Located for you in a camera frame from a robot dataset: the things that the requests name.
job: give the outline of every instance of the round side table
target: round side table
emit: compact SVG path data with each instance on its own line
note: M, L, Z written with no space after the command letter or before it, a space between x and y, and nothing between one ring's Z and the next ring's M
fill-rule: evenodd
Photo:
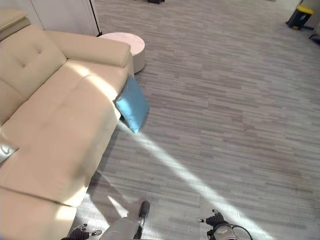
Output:
M131 46L131 54L133 56L134 73L140 72L145 62L145 42L144 40L132 33L127 32L111 32L101 35L99 38L110 39L118 42L123 42Z

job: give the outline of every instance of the floor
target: floor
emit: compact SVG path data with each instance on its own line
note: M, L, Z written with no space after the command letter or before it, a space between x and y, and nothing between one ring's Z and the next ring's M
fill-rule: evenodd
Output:
M320 45L285 25L299 1L95 2L104 33L146 42L150 113L118 124L74 225L146 199L145 239L205 240L212 209L255 240L319 239Z

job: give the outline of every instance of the pillow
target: pillow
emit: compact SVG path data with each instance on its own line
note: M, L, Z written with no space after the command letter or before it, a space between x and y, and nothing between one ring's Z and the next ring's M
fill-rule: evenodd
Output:
M19 148L0 135L0 164Z
M128 127L136 134L145 122L149 104L133 76L129 76L115 107L123 116Z

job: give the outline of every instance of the sofa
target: sofa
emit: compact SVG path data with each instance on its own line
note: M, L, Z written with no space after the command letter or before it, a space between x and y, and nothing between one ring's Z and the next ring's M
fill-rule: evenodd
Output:
M0 239L67 236L133 75L126 43L45 31L0 10L0 134L19 147L0 165Z

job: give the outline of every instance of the black trash bin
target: black trash bin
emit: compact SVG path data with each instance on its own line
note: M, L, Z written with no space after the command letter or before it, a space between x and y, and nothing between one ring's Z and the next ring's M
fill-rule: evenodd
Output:
M286 24L293 29L300 30L314 11L306 6L298 5Z

